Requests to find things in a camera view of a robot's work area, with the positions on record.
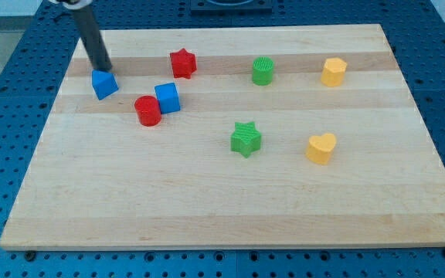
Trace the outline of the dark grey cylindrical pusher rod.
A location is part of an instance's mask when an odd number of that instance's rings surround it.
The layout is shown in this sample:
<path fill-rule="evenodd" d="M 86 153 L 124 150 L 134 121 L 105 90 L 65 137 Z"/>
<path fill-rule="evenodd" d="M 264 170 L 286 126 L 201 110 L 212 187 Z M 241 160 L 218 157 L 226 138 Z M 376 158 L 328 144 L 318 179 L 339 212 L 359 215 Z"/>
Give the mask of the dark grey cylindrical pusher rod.
<path fill-rule="evenodd" d="M 90 3 L 69 5 L 69 10 L 79 31 L 90 64 L 94 70 L 108 72 L 112 69 L 109 54 Z"/>

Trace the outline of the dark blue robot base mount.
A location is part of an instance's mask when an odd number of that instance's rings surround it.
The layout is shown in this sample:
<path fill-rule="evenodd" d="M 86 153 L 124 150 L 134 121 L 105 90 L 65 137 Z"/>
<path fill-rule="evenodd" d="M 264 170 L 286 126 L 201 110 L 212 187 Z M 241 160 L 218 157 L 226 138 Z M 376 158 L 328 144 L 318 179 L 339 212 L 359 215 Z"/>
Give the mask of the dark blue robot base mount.
<path fill-rule="evenodd" d="M 274 0 L 190 0 L 192 15 L 272 12 Z"/>

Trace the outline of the silver rod holder flange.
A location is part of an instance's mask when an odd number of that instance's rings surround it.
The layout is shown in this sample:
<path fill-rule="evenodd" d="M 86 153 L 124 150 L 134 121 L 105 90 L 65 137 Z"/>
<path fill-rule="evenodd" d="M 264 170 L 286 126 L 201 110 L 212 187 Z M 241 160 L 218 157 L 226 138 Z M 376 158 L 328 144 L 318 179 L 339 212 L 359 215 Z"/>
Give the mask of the silver rod holder flange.
<path fill-rule="evenodd" d="M 92 0 L 49 0 L 56 5 L 63 5 L 65 8 L 84 8 L 92 3 Z"/>

